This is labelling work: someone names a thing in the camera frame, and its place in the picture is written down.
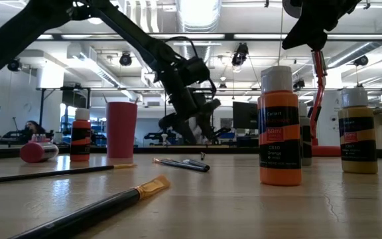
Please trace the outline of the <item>wide flat black paintbrush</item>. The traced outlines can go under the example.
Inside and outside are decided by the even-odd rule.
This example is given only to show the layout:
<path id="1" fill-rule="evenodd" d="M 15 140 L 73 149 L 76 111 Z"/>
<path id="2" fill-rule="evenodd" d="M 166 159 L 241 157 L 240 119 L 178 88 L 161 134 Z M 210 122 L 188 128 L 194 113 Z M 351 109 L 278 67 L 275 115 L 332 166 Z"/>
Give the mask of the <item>wide flat black paintbrush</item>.
<path id="1" fill-rule="evenodd" d="M 160 175 L 152 181 L 89 204 L 9 239 L 69 239 L 169 186 L 170 181 Z"/>

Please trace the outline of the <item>black paintbrush gold ferrule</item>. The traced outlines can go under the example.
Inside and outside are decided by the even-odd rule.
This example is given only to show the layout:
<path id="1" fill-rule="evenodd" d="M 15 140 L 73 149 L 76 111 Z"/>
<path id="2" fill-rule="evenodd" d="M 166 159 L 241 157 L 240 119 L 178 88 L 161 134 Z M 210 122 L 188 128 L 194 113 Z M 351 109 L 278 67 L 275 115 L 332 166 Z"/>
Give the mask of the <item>black paintbrush gold ferrule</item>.
<path id="1" fill-rule="evenodd" d="M 69 170 L 63 170 L 63 171 L 33 173 L 33 174 L 26 174 L 26 175 L 14 175 L 14 176 L 0 177 L 0 183 L 6 183 L 11 181 L 22 181 L 22 180 L 28 180 L 28 179 L 38 179 L 38 178 L 44 178 L 44 177 L 55 177 L 55 176 L 62 176 L 62 175 L 94 173 L 98 171 L 109 171 L 109 170 L 115 170 L 115 169 L 130 169 L 130 168 L 134 168 L 135 166 L 136 164 L 108 165 L 108 166 L 100 166 L 100 167 L 69 169 Z"/>

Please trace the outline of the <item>black monitor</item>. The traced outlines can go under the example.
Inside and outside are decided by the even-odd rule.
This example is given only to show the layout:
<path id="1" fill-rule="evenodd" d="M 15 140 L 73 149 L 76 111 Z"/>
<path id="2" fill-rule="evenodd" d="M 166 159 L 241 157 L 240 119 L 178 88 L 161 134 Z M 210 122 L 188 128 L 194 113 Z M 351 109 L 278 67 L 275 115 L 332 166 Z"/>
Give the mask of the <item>black monitor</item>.
<path id="1" fill-rule="evenodd" d="M 233 127 L 235 129 L 257 129 L 257 104 L 233 102 Z"/>

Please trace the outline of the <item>small orange paint bottle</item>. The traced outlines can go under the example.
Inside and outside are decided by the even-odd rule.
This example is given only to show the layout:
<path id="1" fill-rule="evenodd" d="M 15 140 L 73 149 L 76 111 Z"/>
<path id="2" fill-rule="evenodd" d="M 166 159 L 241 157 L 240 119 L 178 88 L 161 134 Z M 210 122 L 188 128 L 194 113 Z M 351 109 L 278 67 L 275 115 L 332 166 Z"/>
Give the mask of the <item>small orange paint bottle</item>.
<path id="1" fill-rule="evenodd" d="M 261 72 L 261 81 L 261 96 L 257 100 L 260 182 L 300 185 L 300 122 L 291 68 L 272 66 Z"/>

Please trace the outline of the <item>silver ventilation duct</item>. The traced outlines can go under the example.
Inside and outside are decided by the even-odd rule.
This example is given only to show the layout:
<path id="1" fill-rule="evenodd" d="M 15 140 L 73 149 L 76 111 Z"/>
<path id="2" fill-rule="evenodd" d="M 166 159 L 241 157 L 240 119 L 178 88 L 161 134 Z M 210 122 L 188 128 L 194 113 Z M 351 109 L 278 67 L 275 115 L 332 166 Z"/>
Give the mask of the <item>silver ventilation duct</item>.
<path id="1" fill-rule="evenodd" d="M 178 31 L 180 33 L 214 33 L 217 31 L 222 0 L 175 0 Z M 209 61 L 211 46 L 209 41 L 194 42 L 195 52 L 204 60 Z M 186 58 L 195 56 L 192 46 L 181 46 Z"/>

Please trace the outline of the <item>red plastic cup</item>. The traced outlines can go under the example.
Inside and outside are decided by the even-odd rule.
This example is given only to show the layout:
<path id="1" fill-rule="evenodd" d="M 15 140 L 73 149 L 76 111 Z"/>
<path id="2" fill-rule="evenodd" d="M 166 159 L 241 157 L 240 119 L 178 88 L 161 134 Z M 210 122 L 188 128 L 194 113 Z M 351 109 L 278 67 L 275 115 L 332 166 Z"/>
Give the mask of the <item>red plastic cup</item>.
<path id="1" fill-rule="evenodd" d="M 133 157 L 137 104 L 108 102 L 106 104 L 107 156 L 112 159 Z"/>

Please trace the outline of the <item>pink bottle set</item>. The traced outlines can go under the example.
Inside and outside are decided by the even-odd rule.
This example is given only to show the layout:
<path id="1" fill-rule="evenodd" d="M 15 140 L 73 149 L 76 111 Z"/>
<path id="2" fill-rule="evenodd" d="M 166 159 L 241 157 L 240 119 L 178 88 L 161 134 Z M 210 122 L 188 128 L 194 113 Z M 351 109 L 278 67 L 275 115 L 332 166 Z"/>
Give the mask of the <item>pink bottle set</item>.
<path id="1" fill-rule="evenodd" d="M 50 143 L 51 139 L 45 134 L 33 134 L 29 143 Z"/>

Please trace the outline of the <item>small yellow ochre paint bottle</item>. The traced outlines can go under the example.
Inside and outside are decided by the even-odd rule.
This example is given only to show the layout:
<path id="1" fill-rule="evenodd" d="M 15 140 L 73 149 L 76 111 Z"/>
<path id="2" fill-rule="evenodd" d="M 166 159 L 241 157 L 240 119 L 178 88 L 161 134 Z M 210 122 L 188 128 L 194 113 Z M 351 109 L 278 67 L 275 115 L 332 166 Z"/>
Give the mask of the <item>small yellow ochre paint bottle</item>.
<path id="1" fill-rule="evenodd" d="M 345 173 L 376 174 L 376 136 L 373 110 L 363 87 L 340 92 L 338 112 L 342 170 Z"/>

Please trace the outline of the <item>black overhead beam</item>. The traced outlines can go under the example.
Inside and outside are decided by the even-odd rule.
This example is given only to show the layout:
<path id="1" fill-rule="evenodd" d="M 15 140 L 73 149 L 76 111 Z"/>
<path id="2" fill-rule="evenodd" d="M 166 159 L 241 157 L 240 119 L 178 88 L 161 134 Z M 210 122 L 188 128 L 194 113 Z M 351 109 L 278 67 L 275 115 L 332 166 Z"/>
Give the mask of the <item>black overhead beam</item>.
<path id="1" fill-rule="evenodd" d="M 166 33 L 152 33 L 151 37 L 156 39 L 170 39 L 172 37 L 187 37 L 192 40 L 209 41 L 276 41 L 284 40 L 286 34 L 280 33 L 180 33 L 180 34 L 166 34 Z M 38 40 L 79 40 L 79 41 L 122 41 L 123 38 L 117 34 L 97 33 L 97 34 L 43 34 L 38 37 Z M 382 34 L 327 34 L 328 41 L 348 41 L 348 42 L 382 42 Z"/>

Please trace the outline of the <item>small red-orange paint bottle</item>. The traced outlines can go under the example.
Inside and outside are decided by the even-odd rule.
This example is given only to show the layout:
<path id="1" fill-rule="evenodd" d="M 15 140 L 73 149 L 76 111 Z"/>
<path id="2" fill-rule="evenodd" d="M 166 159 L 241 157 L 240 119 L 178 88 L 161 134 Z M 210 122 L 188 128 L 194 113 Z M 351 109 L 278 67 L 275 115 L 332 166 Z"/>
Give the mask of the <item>small red-orange paint bottle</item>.
<path id="1" fill-rule="evenodd" d="M 72 122 L 70 160 L 73 162 L 89 161 L 91 149 L 90 111 L 78 108 Z"/>

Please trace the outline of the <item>red desk lamp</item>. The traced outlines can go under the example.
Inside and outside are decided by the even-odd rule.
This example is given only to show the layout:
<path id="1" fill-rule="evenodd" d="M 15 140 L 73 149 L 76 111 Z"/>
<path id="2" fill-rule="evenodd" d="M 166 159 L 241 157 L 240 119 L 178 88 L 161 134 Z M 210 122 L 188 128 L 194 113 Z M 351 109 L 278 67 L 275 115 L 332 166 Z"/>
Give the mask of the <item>red desk lamp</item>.
<path id="1" fill-rule="evenodd" d="M 300 18 L 300 7 L 293 6 L 293 0 L 283 0 L 283 9 L 291 17 L 297 18 L 299 21 Z M 311 138 L 312 138 L 312 147 L 319 146 L 318 138 L 316 136 L 316 126 L 318 121 L 318 116 L 320 115 L 322 98 L 324 95 L 325 85 L 326 85 L 326 65 L 324 62 L 324 57 L 321 50 L 312 50 L 312 60 L 314 63 L 314 73 L 317 77 L 318 91 L 314 99 L 314 106 L 312 109 L 312 114 L 310 115 L 310 127 L 311 127 Z"/>

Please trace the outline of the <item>black background rig frame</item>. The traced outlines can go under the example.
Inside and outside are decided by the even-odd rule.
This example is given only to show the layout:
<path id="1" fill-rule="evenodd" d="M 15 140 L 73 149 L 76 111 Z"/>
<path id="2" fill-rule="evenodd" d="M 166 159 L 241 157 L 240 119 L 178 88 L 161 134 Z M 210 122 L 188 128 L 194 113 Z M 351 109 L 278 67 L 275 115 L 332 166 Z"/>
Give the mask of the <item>black background rig frame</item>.
<path id="1" fill-rule="evenodd" d="M 78 108 L 90 108 L 91 88 L 62 86 L 38 88 L 40 107 L 38 124 L 57 140 L 70 136 L 72 122 Z"/>

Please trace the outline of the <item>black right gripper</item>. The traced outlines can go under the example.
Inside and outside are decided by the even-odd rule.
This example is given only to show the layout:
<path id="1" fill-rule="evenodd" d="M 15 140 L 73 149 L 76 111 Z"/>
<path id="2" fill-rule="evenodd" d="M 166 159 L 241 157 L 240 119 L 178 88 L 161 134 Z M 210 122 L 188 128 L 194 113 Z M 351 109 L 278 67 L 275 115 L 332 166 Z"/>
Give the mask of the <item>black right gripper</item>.
<path id="1" fill-rule="evenodd" d="M 283 40 L 284 50 L 307 45 L 321 50 L 327 41 L 326 31 L 333 30 L 340 18 L 352 13 L 361 0 L 293 0 L 300 7 L 300 18 Z"/>

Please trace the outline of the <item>small white paint bottle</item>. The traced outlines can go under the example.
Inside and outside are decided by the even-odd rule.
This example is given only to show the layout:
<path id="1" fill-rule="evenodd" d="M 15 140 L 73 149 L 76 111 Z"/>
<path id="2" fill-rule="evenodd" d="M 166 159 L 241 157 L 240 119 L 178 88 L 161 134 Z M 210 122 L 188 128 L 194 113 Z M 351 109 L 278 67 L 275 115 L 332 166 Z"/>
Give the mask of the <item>small white paint bottle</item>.
<path id="1" fill-rule="evenodd" d="M 300 122 L 300 152 L 302 166 L 311 166 L 312 164 L 312 138 L 310 118 L 307 113 L 307 105 L 299 103 L 299 122 Z"/>

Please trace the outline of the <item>magenta paint bottle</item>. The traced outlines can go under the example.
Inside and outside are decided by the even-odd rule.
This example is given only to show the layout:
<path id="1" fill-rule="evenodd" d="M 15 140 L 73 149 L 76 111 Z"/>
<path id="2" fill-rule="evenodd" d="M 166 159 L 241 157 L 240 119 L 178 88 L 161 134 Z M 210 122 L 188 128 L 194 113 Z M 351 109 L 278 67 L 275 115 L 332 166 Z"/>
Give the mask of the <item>magenta paint bottle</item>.
<path id="1" fill-rule="evenodd" d="M 59 148 L 49 142 L 30 142 L 20 149 L 20 158 L 26 163 L 42 163 L 55 158 Z"/>

